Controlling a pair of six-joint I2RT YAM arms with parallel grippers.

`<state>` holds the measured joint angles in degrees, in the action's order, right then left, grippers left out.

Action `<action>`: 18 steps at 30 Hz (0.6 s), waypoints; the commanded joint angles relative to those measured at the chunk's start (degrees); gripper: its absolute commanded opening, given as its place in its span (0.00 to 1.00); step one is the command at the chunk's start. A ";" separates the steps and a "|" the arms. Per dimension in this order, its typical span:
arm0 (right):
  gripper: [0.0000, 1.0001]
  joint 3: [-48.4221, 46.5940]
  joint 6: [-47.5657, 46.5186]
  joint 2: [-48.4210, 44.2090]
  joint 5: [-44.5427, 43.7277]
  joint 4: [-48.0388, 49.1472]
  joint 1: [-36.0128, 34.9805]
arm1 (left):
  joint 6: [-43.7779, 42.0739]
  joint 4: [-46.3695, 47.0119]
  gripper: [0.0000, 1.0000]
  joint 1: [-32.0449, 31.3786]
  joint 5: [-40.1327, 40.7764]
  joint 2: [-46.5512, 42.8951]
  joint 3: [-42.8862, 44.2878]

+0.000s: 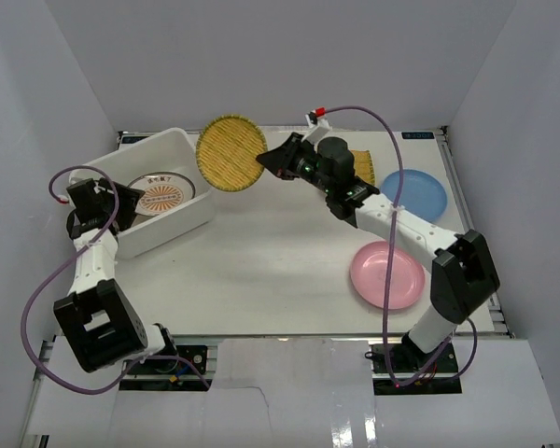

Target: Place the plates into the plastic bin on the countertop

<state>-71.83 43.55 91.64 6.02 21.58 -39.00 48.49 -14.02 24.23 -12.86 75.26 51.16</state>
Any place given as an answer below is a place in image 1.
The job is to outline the orange sunburst patterned plate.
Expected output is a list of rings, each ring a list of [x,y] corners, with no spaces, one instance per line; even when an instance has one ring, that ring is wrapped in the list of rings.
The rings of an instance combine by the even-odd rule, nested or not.
[[[140,189],[136,212],[143,217],[155,217],[192,200],[196,194],[194,183],[184,175],[173,172],[155,172],[142,175],[128,187]]]

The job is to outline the round yellow woven plate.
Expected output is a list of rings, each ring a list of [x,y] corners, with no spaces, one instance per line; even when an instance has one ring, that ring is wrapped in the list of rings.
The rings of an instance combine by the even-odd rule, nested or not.
[[[257,156],[267,151],[263,132],[240,115],[220,116],[205,126],[195,150],[197,166],[215,189],[238,192],[255,184],[263,173]]]

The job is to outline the pink plastic plate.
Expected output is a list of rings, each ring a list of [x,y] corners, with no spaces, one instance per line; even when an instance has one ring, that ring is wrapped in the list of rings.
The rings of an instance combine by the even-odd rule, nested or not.
[[[349,274],[361,298],[383,309],[389,243],[376,241],[364,245],[354,255]],[[422,297],[426,277],[422,265],[406,252],[394,251],[388,309],[402,310],[416,304]]]

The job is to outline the blue plastic plate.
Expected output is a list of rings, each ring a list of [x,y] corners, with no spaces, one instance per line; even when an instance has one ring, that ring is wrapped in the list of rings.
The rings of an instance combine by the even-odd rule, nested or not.
[[[434,176],[414,169],[405,169],[403,179],[399,205],[425,221],[436,222],[448,204],[443,184]]]

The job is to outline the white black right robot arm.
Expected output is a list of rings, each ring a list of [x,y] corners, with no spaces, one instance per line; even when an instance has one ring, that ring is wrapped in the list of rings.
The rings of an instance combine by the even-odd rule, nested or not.
[[[430,274],[430,305],[401,339],[398,351],[412,371],[426,371],[438,347],[500,287],[485,237],[456,233],[397,208],[356,174],[355,156],[339,137],[313,146],[298,133],[256,157],[283,180],[299,178],[326,194],[330,212],[356,229],[385,238]]]

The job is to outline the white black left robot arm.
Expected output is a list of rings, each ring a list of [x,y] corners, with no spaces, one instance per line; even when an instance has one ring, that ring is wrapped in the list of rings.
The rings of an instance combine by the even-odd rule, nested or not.
[[[76,250],[74,281],[53,312],[80,367],[97,371],[120,360],[146,356],[156,371],[168,372],[178,349],[163,325],[142,321],[115,279],[118,235],[136,218],[144,193],[105,178],[89,178],[67,188],[74,210],[66,229]]]

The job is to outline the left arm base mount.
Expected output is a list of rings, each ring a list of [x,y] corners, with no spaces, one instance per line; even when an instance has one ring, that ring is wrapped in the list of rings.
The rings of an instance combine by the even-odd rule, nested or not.
[[[188,363],[178,360],[147,360],[137,364],[119,383],[119,391],[206,392],[212,383],[207,345],[181,344],[177,353],[205,379],[203,382]]]

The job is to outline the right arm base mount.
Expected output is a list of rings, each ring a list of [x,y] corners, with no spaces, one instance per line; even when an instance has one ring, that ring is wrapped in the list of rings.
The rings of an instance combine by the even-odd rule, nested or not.
[[[371,363],[373,392],[376,397],[460,395],[463,392],[459,379],[450,380],[461,367],[451,343],[412,385],[404,388],[396,387],[391,381],[381,344],[371,345],[365,358]],[[390,350],[390,359],[394,374],[400,381],[414,376],[425,363],[423,359],[407,357],[395,347]]]

